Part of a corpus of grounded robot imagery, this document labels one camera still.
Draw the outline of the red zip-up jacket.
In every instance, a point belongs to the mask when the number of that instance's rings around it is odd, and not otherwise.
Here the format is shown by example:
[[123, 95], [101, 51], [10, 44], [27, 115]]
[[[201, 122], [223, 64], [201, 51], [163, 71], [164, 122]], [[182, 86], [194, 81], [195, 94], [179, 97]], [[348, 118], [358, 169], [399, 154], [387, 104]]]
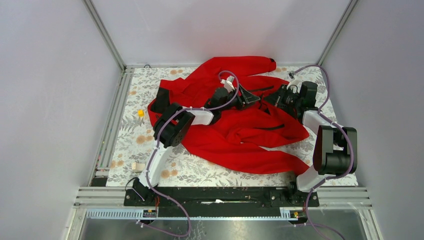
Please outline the red zip-up jacket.
[[150, 122], [155, 124], [172, 103], [184, 107], [203, 107], [221, 80], [234, 73], [248, 91], [262, 98], [243, 110], [224, 110], [211, 125], [193, 125], [183, 146], [193, 155], [230, 170], [250, 174], [304, 173], [308, 165], [278, 147], [308, 138], [304, 126], [292, 116], [264, 100], [285, 84], [283, 79], [267, 76], [277, 68], [265, 56], [213, 57], [186, 78], [160, 81], [156, 98], [148, 105]]

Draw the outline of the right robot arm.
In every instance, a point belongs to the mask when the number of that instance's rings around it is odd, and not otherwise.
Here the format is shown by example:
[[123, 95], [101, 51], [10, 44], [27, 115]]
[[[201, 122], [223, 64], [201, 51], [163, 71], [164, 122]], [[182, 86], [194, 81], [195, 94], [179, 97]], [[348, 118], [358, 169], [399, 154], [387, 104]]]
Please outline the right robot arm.
[[316, 135], [312, 166], [290, 182], [285, 201], [296, 207], [319, 206], [315, 193], [326, 180], [353, 174], [357, 168], [357, 130], [330, 120], [316, 107], [318, 85], [304, 81], [300, 88], [283, 84], [265, 101], [283, 110]]

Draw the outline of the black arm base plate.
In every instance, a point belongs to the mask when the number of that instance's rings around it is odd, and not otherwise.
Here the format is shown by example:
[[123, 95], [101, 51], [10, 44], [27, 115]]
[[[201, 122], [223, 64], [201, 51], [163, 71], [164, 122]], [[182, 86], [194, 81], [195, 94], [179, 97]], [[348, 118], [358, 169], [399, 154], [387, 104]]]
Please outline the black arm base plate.
[[157, 187], [156, 198], [146, 205], [135, 194], [124, 195], [124, 206], [151, 208], [160, 218], [171, 217], [279, 217], [280, 209], [300, 209], [288, 204], [288, 187]]

